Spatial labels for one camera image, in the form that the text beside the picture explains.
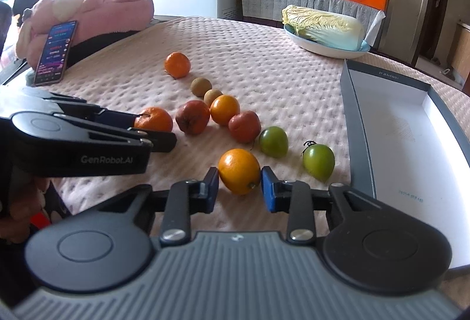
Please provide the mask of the operator hand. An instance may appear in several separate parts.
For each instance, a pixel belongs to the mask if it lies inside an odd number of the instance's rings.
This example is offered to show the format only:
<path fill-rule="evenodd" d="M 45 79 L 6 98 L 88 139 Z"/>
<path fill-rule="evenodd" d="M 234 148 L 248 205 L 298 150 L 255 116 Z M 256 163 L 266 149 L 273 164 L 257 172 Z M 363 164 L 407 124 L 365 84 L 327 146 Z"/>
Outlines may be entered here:
<path fill-rule="evenodd" d="M 10 216 L 1 219 L 1 239 L 18 244 L 28 238 L 30 219 L 44 208 L 48 186 L 48 178 L 34 178 L 13 194 Z"/>

